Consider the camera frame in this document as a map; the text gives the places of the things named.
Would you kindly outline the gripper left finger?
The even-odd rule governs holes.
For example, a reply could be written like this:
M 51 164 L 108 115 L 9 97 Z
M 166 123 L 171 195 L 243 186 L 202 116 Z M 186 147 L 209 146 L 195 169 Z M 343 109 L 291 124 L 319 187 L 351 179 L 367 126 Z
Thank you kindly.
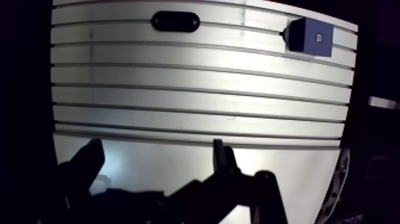
M 91 139 L 51 176 L 54 199 L 39 215 L 41 223 L 138 223 L 138 196 L 120 189 L 92 195 L 105 163 L 100 139 Z

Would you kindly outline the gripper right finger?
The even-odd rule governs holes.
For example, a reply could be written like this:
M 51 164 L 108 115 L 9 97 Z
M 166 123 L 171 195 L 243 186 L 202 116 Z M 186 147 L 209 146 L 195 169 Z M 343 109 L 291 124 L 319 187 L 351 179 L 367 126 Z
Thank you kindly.
M 213 140 L 214 173 L 193 180 L 168 197 L 168 223 L 219 223 L 236 206 L 250 208 L 251 223 L 287 223 L 276 176 L 245 175 L 230 146 Z

